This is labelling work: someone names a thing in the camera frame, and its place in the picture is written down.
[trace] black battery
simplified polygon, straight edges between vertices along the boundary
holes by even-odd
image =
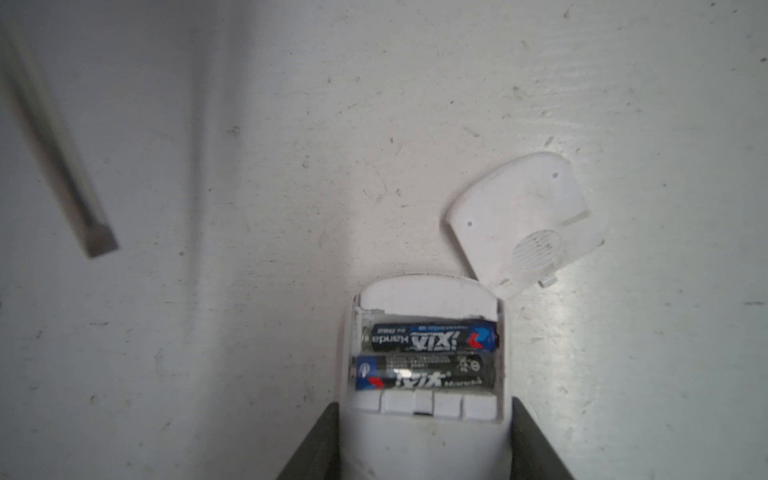
[[[494,380],[489,353],[361,355],[355,361],[357,390],[492,389]]]
[[[377,323],[363,330],[374,352],[461,352],[496,349],[496,323],[482,319],[440,323]]]

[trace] scratched white surface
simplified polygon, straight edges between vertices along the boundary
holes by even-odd
[[[273,478],[352,295],[466,273],[442,212],[542,149],[607,242],[509,300],[515,394],[576,478],[768,478],[768,3],[3,12],[122,246],[83,257],[2,111],[4,478]]]

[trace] battery compartment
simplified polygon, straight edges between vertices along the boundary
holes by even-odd
[[[503,302],[474,280],[452,276],[401,276],[385,280],[395,281],[391,291],[369,292],[364,290],[354,299],[349,319],[349,355],[347,369],[354,369],[353,357],[370,354],[364,342],[364,332],[376,323],[446,323],[461,319],[484,319],[496,322],[498,345],[492,353],[495,369],[493,389],[381,389],[355,390],[350,379],[344,387],[347,406],[358,412],[379,415],[414,415],[458,421],[496,422],[503,417],[505,387],[504,361],[504,308]],[[404,296],[403,286],[408,289]],[[452,292],[460,287],[461,291]],[[429,293],[440,288],[439,297],[429,298]],[[426,302],[414,301],[419,293]]]

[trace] blurry stick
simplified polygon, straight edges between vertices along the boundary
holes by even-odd
[[[61,115],[35,67],[0,22],[0,96],[5,97],[37,152],[48,184],[85,253],[93,258],[118,248]]]

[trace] battery label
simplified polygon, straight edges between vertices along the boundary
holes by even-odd
[[[487,353],[358,356],[355,388],[492,388],[493,358]]]
[[[374,352],[457,352],[496,349],[496,324],[487,320],[455,323],[377,323],[370,329]]]

